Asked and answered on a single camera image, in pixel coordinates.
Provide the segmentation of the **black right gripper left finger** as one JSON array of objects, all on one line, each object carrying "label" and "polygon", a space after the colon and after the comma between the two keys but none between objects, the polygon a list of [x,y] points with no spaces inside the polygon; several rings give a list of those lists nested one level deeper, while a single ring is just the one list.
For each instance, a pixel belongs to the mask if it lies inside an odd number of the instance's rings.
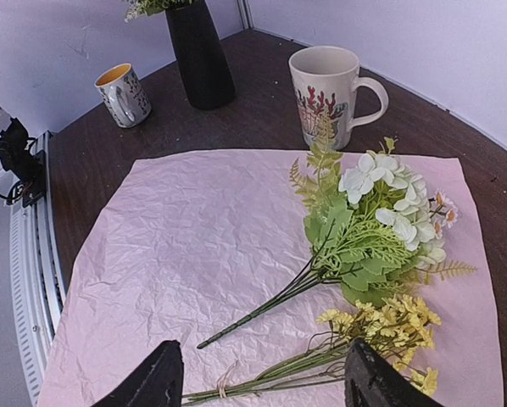
[{"label": "black right gripper left finger", "polygon": [[180,343],[163,341],[93,407],[181,406],[184,364]]}]

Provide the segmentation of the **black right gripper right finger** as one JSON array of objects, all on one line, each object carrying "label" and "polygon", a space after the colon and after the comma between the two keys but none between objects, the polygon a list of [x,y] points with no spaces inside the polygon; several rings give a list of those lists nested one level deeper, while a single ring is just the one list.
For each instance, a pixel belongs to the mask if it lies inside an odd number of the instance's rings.
[{"label": "black right gripper right finger", "polygon": [[346,406],[442,407],[409,384],[363,338],[355,338],[344,366]]}]

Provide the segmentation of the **yellow small flower bunch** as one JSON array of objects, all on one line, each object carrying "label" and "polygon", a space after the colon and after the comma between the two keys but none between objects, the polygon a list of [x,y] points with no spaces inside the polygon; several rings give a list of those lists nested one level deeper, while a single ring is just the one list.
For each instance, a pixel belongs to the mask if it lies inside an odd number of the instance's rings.
[{"label": "yellow small flower bunch", "polygon": [[329,309],[317,318],[328,329],[315,334],[321,337],[316,345],[283,360],[258,374],[254,379],[236,385],[226,384],[224,373],[216,389],[189,393],[182,397],[185,406],[216,399],[232,399],[246,395],[342,382],[344,364],[351,360],[352,341],[370,345],[408,384],[426,396],[437,391],[438,370],[415,368],[412,360],[420,349],[434,349],[434,327],[442,324],[421,297],[394,295],[382,300],[381,306],[355,302],[353,314]]}]

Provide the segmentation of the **white green hydrangea bunch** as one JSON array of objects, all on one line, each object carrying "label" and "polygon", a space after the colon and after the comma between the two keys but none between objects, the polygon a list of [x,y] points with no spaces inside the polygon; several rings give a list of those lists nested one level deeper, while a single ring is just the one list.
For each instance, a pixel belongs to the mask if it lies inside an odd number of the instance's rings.
[{"label": "white green hydrangea bunch", "polygon": [[476,271],[449,260],[444,249],[443,232],[456,222],[456,206],[441,191],[429,194],[424,176],[393,154],[392,138],[385,138],[380,151],[368,150],[354,166],[343,168],[328,114],[317,119],[314,131],[307,170],[295,161],[289,171],[307,209],[303,224],[310,259],[278,294],[199,348],[321,284],[338,285],[350,304],[379,306],[434,276],[445,280]]}]

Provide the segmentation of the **pink tissue wrapping sheet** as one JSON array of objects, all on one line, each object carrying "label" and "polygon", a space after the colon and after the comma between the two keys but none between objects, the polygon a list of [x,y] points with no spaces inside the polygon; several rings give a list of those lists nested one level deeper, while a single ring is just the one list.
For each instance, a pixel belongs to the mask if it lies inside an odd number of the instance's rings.
[{"label": "pink tissue wrapping sheet", "polygon": [[[304,206],[288,179],[298,151],[215,150],[138,160],[103,208],[75,263],[37,406],[92,406],[164,340],[181,343],[184,391],[216,388],[307,350],[327,309],[354,313],[338,285],[321,285],[197,345],[282,290],[309,259]],[[504,406],[493,286],[476,205],[458,159],[403,156],[456,204],[449,260],[467,276],[415,295],[442,321],[435,349],[413,362],[439,369],[444,406]]]}]

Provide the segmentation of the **blue white hydrangea bunch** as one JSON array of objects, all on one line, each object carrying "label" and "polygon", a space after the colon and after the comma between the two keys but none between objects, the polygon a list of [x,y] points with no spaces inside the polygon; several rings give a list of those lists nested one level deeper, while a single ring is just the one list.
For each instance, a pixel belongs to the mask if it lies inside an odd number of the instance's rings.
[{"label": "blue white hydrangea bunch", "polygon": [[143,15],[152,16],[192,7],[201,0],[128,0],[124,21],[129,22]]}]

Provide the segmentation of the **black tall vase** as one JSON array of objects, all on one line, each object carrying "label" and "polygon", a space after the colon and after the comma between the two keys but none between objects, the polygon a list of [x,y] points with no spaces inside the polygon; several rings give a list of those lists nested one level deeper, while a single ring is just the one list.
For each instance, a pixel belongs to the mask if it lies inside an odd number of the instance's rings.
[{"label": "black tall vase", "polygon": [[206,2],[195,1],[165,14],[189,103],[195,109],[213,110],[232,102],[235,84]]}]

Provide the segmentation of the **floral mug yellow inside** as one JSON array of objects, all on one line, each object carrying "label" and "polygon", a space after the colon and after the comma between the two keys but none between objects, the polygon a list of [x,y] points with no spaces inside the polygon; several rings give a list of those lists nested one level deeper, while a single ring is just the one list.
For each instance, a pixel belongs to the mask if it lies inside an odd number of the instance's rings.
[{"label": "floral mug yellow inside", "polygon": [[105,71],[94,86],[120,128],[141,124],[152,111],[152,104],[132,64],[119,64]]}]

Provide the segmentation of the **cream printed mug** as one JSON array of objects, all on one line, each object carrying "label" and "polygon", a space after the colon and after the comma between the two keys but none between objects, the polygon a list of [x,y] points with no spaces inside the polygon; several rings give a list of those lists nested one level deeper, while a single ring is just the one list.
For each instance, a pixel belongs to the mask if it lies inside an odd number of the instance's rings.
[{"label": "cream printed mug", "polygon": [[[334,132],[332,147],[345,148],[352,130],[380,119],[388,109],[389,96],[378,81],[359,75],[359,58],[350,50],[334,46],[307,47],[288,60],[304,140],[318,136],[320,120],[326,117]],[[358,90],[373,91],[380,108],[373,114],[354,115]]]}]

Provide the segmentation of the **white vented front rail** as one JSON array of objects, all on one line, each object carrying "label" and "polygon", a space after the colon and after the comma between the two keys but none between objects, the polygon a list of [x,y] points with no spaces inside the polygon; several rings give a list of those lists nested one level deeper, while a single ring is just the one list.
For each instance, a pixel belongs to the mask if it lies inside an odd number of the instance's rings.
[{"label": "white vented front rail", "polygon": [[46,194],[30,206],[11,207],[9,263],[14,328],[20,363],[35,406],[42,390],[47,357],[59,325],[67,284],[59,263],[49,181],[48,131],[35,143],[45,165]]}]

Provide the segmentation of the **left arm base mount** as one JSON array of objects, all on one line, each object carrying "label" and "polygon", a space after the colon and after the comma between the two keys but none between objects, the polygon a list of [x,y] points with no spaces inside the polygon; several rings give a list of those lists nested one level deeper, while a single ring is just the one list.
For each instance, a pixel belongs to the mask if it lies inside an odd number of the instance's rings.
[{"label": "left arm base mount", "polygon": [[28,141],[34,145],[36,139],[28,136],[17,118],[10,118],[0,130],[0,162],[5,171],[11,171],[18,178],[7,195],[0,193],[8,206],[21,201],[23,208],[29,207],[47,191],[45,152],[41,150],[32,155]]}]

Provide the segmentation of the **left aluminium frame post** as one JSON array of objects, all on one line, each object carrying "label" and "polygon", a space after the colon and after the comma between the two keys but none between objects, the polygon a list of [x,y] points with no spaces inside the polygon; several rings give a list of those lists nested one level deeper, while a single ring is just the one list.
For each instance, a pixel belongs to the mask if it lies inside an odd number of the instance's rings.
[{"label": "left aluminium frame post", "polygon": [[237,0],[237,6],[239,10],[240,19],[242,21],[242,27],[244,30],[250,30],[254,28],[253,17],[249,7],[248,0]]}]

